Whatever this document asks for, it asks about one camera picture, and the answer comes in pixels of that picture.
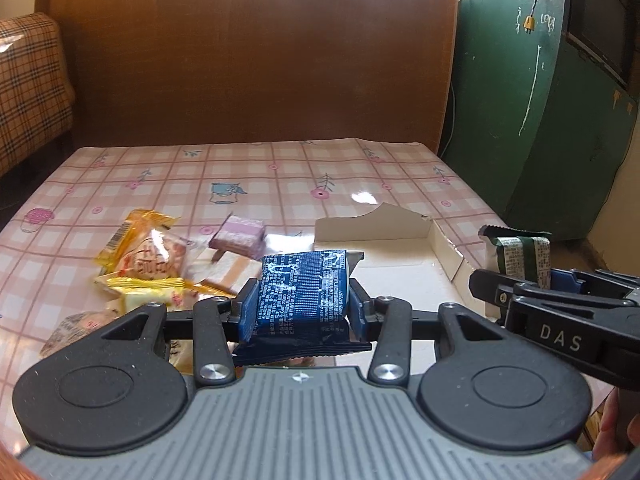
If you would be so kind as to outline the right hand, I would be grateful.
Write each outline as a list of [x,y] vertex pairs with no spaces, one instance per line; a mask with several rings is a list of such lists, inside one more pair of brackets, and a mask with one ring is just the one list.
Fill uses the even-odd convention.
[[[606,456],[612,456],[623,452],[623,448],[616,440],[616,427],[620,418],[618,406],[618,394],[620,390],[615,388],[605,401],[603,415],[600,423],[600,432],[594,441],[592,458],[602,460]],[[626,429],[627,439],[633,446],[639,445],[639,415],[635,414]]]

